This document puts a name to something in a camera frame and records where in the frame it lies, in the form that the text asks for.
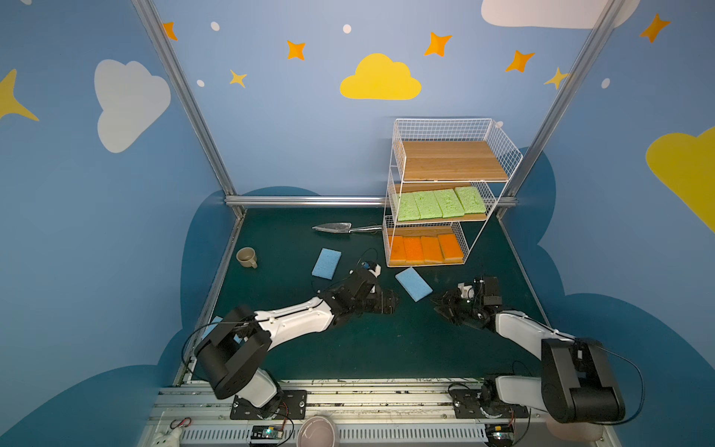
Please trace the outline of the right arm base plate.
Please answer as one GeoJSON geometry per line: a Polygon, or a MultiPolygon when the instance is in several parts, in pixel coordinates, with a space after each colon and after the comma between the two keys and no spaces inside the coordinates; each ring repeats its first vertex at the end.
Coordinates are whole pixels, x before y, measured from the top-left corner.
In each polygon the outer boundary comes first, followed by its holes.
{"type": "Polygon", "coordinates": [[[457,419],[516,419],[527,418],[529,410],[526,407],[505,404],[504,402],[486,402],[482,400],[480,391],[457,387],[449,389],[452,409],[457,419]]]}

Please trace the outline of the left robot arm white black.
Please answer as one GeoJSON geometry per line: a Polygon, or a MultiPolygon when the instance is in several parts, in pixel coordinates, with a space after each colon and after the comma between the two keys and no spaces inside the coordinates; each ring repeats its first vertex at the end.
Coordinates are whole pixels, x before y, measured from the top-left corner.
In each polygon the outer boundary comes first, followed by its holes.
{"type": "Polygon", "coordinates": [[[339,327],[362,314],[392,315],[398,296],[379,284],[380,266],[358,267],[298,305],[269,311],[236,307],[210,323],[193,357],[218,400],[238,397],[256,409],[276,405],[280,388],[263,369],[269,351],[293,339],[339,327]]]}

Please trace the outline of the white wire wooden shelf rack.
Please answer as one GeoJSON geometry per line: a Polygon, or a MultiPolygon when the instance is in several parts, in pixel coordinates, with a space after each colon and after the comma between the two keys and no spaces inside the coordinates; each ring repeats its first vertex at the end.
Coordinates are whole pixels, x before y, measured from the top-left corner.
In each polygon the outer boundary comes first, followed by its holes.
{"type": "Polygon", "coordinates": [[[492,118],[395,121],[383,218],[390,267],[465,264],[523,155],[492,118]]]}

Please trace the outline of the green sponge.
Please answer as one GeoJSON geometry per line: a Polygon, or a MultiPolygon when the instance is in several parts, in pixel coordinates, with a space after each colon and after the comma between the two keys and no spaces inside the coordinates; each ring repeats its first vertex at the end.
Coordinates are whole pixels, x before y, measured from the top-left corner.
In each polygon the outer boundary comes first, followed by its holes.
{"type": "Polygon", "coordinates": [[[400,204],[398,205],[398,221],[412,222],[420,219],[421,214],[414,193],[401,194],[400,204]]]}
{"type": "Polygon", "coordinates": [[[442,210],[434,191],[414,192],[413,197],[421,220],[441,219],[442,210]]]}
{"type": "Polygon", "coordinates": [[[453,189],[436,190],[435,196],[437,197],[439,206],[441,206],[442,217],[444,219],[462,217],[465,215],[461,201],[453,189]]]}
{"type": "Polygon", "coordinates": [[[461,186],[454,189],[465,214],[486,214],[487,207],[475,186],[461,186]]]}

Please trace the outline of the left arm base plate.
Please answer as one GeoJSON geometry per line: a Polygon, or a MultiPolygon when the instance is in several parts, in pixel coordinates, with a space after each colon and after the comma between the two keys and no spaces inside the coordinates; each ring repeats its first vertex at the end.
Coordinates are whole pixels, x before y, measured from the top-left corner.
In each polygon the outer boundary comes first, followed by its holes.
{"type": "Polygon", "coordinates": [[[229,418],[231,420],[304,420],[307,408],[306,390],[281,390],[264,407],[255,407],[239,396],[234,398],[229,418]]]}

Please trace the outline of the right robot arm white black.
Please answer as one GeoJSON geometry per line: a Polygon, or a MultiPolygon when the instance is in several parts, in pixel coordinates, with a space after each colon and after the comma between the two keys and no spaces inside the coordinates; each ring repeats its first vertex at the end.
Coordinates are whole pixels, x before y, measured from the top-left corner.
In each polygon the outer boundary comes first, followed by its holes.
{"type": "Polygon", "coordinates": [[[541,362],[538,377],[501,374],[486,378],[478,402],[487,416],[497,417],[519,406],[548,413],[562,424],[619,426],[642,413],[646,388],[641,369],[635,369],[641,385],[638,407],[627,416],[609,358],[615,356],[630,366],[635,365],[633,361],[616,355],[595,339],[568,335],[507,307],[497,278],[482,276],[471,283],[460,283],[432,302],[435,311],[451,324],[488,330],[541,362]]]}

